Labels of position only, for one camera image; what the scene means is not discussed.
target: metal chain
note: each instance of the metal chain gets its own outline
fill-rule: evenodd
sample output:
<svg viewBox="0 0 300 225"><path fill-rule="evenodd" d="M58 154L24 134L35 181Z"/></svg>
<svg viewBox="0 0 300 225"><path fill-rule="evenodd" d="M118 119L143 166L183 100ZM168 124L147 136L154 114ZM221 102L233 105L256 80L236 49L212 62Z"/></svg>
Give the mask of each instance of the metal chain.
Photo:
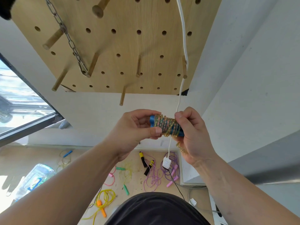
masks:
<svg viewBox="0 0 300 225"><path fill-rule="evenodd" d="M63 23L62 19L60 18L60 16L58 15L54 5L51 3L50 0L45 0L46 1L46 4L48 6L48 8L50 9L52 15L54 16L56 22L59 24L59 27L60 29L62 30L62 32L66 35L68 41L69 41L69 46L70 48L73 50L73 54L75 55L76 59L77 59L77 63L79 65L79 68L80 68L80 72L86 76L87 73L88 73L88 68L86 67L86 65L84 64L83 60L80 58L79 54L78 54L78 51L76 49L76 46L73 42L73 40L71 39L70 35L69 35L69 32L67 30L67 27L66 25Z"/></svg>

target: pegboard hole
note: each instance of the pegboard hole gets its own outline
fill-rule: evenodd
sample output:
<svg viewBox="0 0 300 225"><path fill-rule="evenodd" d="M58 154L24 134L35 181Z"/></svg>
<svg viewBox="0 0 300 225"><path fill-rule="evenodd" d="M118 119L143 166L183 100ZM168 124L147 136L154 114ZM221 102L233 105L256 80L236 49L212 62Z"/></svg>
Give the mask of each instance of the pegboard hole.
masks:
<svg viewBox="0 0 300 225"><path fill-rule="evenodd" d="M201 2L201 0L195 0L195 3L198 5Z"/></svg>

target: window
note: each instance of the window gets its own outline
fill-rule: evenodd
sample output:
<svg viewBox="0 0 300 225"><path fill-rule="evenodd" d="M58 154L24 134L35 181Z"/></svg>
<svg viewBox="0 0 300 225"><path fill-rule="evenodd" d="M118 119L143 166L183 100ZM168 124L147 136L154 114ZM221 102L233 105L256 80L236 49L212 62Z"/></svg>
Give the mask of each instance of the window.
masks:
<svg viewBox="0 0 300 225"><path fill-rule="evenodd" d="M0 55L0 147L62 119Z"/></svg>

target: wooden peg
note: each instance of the wooden peg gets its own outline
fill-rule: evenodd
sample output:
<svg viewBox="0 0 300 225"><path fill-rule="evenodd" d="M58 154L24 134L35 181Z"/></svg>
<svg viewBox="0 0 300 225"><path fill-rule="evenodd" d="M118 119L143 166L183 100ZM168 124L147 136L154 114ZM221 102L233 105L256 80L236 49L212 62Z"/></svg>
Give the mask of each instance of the wooden peg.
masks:
<svg viewBox="0 0 300 225"><path fill-rule="evenodd" d="M97 5L92 7L93 14L96 15L98 18L103 17L103 11L110 0L101 0Z"/></svg>
<svg viewBox="0 0 300 225"><path fill-rule="evenodd" d="M135 75L137 78L141 77L140 72L141 72L141 56L139 55L139 59L137 61L137 73Z"/></svg>
<svg viewBox="0 0 300 225"><path fill-rule="evenodd" d="M59 87L60 84L62 83L62 80L65 78L67 72L68 72L67 69L64 69L64 70L62 71L62 73L60 74L60 76L59 76L58 79L56 80L54 86L52 87L52 91L57 91L58 87Z"/></svg>
<svg viewBox="0 0 300 225"><path fill-rule="evenodd" d="M187 79L187 62L185 60L185 56L182 57L182 65L183 65L183 79Z"/></svg>
<svg viewBox="0 0 300 225"><path fill-rule="evenodd" d="M99 57L99 53L96 52L93 56L92 63L90 65L89 69L88 69L88 74L86 75L86 77L90 78L92 76L95 65L96 65L97 60L98 60L98 57Z"/></svg>
<svg viewBox="0 0 300 225"><path fill-rule="evenodd" d="M121 95L120 106L123 106L124 98L125 98L126 86L123 87L123 92Z"/></svg>
<svg viewBox="0 0 300 225"><path fill-rule="evenodd" d="M62 36L62 34L63 34L63 31L61 29L58 29L50 37L50 39L48 39L47 42L45 42L45 44L43 45L43 48L45 48L46 50L49 50L59 40L59 38Z"/></svg>

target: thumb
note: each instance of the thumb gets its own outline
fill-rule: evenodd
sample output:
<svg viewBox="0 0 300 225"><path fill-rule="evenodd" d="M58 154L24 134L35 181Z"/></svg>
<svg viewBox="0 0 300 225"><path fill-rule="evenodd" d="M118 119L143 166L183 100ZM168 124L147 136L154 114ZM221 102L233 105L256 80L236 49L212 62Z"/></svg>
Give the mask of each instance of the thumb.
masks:
<svg viewBox="0 0 300 225"><path fill-rule="evenodd" d="M186 117L184 117L182 113L176 112L175 119L178 122L178 124L181 126L185 135L191 134L193 131L195 131L193 124Z"/></svg>
<svg viewBox="0 0 300 225"><path fill-rule="evenodd" d="M137 137L139 140L144 140L146 138L159 136L161 135L162 131L163 130L160 127L138 129Z"/></svg>

